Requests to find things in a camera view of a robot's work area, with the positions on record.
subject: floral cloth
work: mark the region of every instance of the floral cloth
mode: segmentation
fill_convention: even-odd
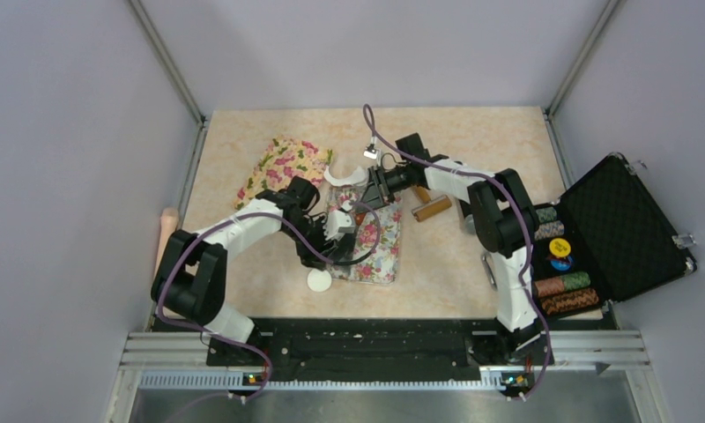
[[[347,200],[355,201],[360,197],[362,189],[355,187],[341,187],[330,189],[327,210],[339,208]],[[399,238],[402,218],[401,198],[396,197],[393,204],[389,204],[376,211],[381,221],[382,233],[375,253],[353,266],[328,266],[327,270],[335,279],[344,279],[354,282],[387,285],[394,282],[399,271]],[[352,257],[362,256],[369,251],[375,243],[376,224],[374,217],[369,213],[358,226],[358,241]]]
[[[254,167],[246,184],[238,190],[236,210],[264,191],[286,188],[294,176],[308,179],[317,188],[324,179],[324,169],[331,163],[332,150],[323,149],[295,138],[273,138],[262,159]]]

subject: white circular disc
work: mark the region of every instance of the white circular disc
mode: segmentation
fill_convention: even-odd
[[[306,277],[306,283],[311,291],[315,293],[323,293],[331,286],[331,274],[328,271],[320,271],[311,269]]]

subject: yellow floral cloth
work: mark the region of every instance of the yellow floral cloth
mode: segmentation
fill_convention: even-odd
[[[324,169],[331,163],[331,157],[331,149],[320,148],[308,141],[289,137],[273,138],[246,184],[238,190],[235,209],[240,210],[265,189],[277,191],[286,188],[294,176],[308,179],[318,188],[324,179]]]

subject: metal frame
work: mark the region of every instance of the metal frame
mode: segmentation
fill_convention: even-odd
[[[191,153],[189,169],[179,195],[179,213],[183,216],[197,174],[209,122],[160,38],[140,0],[125,0],[143,35],[151,45],[172,87],[197,124],[197,138]],[[569,187],[575,177],[563,144],[555,129],[554,118],[573,89],[585,64],[609,22],[619,12],[624,0],[609,0],[578,57],[563,79],[558,92],[544,110],[545,125],[558,161],[563,183]],[[668,411],[653,374],[648,354],[637,330],[588,330],[553,332],[556,365],[552,371],[625,371],[641,421],[668,422]],[[131,333],[122,353],[115,386],[112,389],[106,422],[126,423],[130,419],[138,389],[236,389],[242,376],[259,372],[260,367],[207,367],[210,353],[196,333],[137,332]],[[522,367],[483,366],[481,381],[469,382],[270,382],[268,390],[496,390],[502,372],[521,371]]]

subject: case lid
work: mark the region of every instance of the case lid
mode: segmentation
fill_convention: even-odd
[[[618,152],[570,187],[560,205],[575,221],[614,301],[695,270],[690,252],[672,239],[674,227]]]

